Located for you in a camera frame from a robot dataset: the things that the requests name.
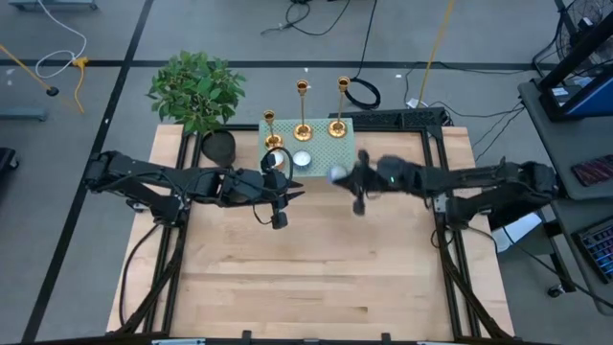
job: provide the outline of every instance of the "gold candlestick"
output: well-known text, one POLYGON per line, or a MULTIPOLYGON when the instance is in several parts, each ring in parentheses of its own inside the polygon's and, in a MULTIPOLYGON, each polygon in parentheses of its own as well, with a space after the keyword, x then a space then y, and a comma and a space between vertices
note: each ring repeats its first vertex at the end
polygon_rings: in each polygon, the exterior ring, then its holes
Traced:
POLYGON ((272 131, 272 123, 275 121, 275 112, 272 110, 264 111, 264 120, 270 129, 270 135, 268 135, 264 140, 266 148, 270 150, 272 148, 282 147, 284 145, 284 139, 281 137, 281 135, 275 134, 272 131))
POLYGON ((300 94, 300 118, 302 121, 294 128, 294 137, 299 141, 308 141, 313 137, 313 128, 305 124, 305 94, 308 89, 308 81, 298 80, 296 86, 300 94))
POLYGON ((332 121, 328 125, 328 133, 334 138, 342 138, 347 135, 347 124, 341 121, 341 113, 343 112, 343 96, 347 87, 349 87, 350 80, 347 77, 340 77, 338 79, 338 91, 341 93, 340 101, 338 103, 338 117, 336 121, 332 121))

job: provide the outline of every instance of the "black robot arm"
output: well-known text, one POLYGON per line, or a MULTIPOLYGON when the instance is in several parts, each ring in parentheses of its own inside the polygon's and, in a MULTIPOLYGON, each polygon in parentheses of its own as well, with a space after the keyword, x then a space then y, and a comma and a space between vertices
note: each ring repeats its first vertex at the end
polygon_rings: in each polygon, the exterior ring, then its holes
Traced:
POLYGON ((506 163, 497 166, 444 171, 386 155, 369 166, 365 150, 358 153, 352 172, 334 181, 356 196, 353 211, 365 213, 364 194, 406 193, 423 199, 435 198, 435 212, 444 213, 452 227, 466 227, 479 213, 505 211, 518 219, 548 204, 556 195, 556 175, 552 168, 535 162, 506 163), (496 187, 473 197, 454 196, 456 189, 496 187))
POLYGON ((189 203, 194 201, 218 207, 270 204, 272 227, 281 229, 287 225, 282 209, 303 192, 288 194, 288 189, 302 185, 291 180, 292 172, 285 178, 273 166, 274 156, 266 154, 261 161, 264 173, 222 168, 179 170, 107 151, 90 157, 84 181, 91 192, 110 192, 147 206, 154 221, 166 226, 183 224, 189 203), (172 193, 160 195, 146 184, 169 188, 172 193))

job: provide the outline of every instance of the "potted plant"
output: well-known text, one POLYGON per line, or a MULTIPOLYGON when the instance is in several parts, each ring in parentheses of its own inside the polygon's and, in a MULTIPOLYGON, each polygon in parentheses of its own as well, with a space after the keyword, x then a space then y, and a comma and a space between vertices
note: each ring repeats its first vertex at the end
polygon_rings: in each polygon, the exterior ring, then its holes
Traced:
POLYGON ((202 134, 202 153, 220 167, 230 167, 236 158, 232 133, 222 130, 236 114, 238 97, 244 97, 240 83, 245 78, 228 69, 219 58, 209 61, 205 53, 182 51, 153 77, 147 94, 160 121, 172 118, 188 132, 202 134))

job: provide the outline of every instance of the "keyboard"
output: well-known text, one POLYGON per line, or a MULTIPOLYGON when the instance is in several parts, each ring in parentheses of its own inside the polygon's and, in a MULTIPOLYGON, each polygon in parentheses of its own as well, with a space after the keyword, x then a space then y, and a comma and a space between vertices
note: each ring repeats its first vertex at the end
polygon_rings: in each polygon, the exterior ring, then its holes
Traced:
MULTIPOLYGON (((335 118, 338 113, 330 113, 329 118, 335 118)), ((388 127, 393 129, 411 129, 426 126, 443 126, 447 116, 442 107, 419 109, 377 110, 345 112, 343 118, 352 118, 353 126, 388 127)))
POLYGON ((613 221, 574 233, 573 240, 602 282, 613 281, 613 221))

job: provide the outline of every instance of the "wooden table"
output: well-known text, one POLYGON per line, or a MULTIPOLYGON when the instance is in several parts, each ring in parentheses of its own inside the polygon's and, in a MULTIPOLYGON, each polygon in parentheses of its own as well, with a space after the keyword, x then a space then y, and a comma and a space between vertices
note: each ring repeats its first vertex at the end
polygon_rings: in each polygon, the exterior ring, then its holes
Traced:
MULTIPOLYGON (((174 166, 181 130, 158 127, 151 162, 174 166)), ((258 133, 234 134, 235 166, 256 170, 258 133)), ((446 127, 443 134, 449 169, 474 167, 466 128, 446 127)), ((417 133, 357 132, 355 141, 373 160, 396 154, 424 164, 417 133)), ((201 158, 200 166, 210 165, 201 158)), ((285 209, 289 225, 283 230, 259 225, 250 207, 194 205, 171 335, 236 338, 251 330, 258 338, 376 340, 390 333, 393 340, 453 339, 439 251, 430 244, 431 211, 417 197, 383 195, 367 200, 366 216, 359 218, 352 201, 340 189, 306 190, 285 209)), ((263 219, 270 216, 269 206, 257 210, 263 219)), ((483 217, 471 224, 489 231, 483 217)), ((135 216, 127 252, 150 227, 149 214, 135 216)), ((160 235, 139 249, 129 268, 126 315, 151 285, 160 235)), ((472 232, 464 239, 475 294, 512 334, 493 243, 472 232)), ((456 294, 468 335, 465 302, 456 294)), ((118 296, 119 287, 108 330, 119 327, 118 296)), ((163 293, 154 329, 165 302, 163 293)))

